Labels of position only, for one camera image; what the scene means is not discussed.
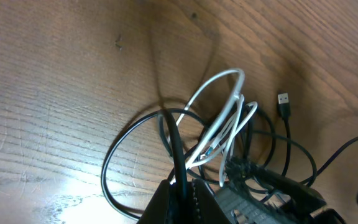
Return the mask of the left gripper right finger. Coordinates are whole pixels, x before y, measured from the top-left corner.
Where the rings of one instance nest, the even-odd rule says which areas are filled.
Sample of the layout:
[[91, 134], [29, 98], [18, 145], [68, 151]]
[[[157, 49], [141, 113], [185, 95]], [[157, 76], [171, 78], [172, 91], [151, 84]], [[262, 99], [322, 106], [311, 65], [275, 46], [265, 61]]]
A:
[[230, 224], [224, 212], [215, 201], [203, 181], [194, 179], [190, 182], [189, 207], [190, 223], [195, 224]]

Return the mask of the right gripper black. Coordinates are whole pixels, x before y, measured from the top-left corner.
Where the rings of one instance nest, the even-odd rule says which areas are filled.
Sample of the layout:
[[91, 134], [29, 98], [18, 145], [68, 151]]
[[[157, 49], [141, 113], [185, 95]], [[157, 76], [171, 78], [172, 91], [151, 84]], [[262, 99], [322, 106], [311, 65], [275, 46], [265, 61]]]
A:
[[[239, 157], [226, 162], [226, 174], [230, 181], [227, 187], [216, 193], [216, 201], [231, 223], [237, 210], [245, 217], [245, 223], [343, 223], [343, 218], [333, 209], [316, 216], [311, 214], [326, 205], [322, 196], [312, 188], [261, 169], [256, 163]], [[251, 196], [246, 180], [257, 178], [273, 186], [290, 200], [279, 207], [266, 205]]]

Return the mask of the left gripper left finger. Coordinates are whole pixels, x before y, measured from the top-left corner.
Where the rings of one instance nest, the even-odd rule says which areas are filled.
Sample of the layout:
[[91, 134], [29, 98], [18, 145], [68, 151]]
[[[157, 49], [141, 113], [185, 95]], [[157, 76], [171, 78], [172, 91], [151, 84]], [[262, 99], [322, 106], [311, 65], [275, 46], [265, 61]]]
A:
[[166, 224], [170, 207], [170, 182], [162, 180], [137, 224]]

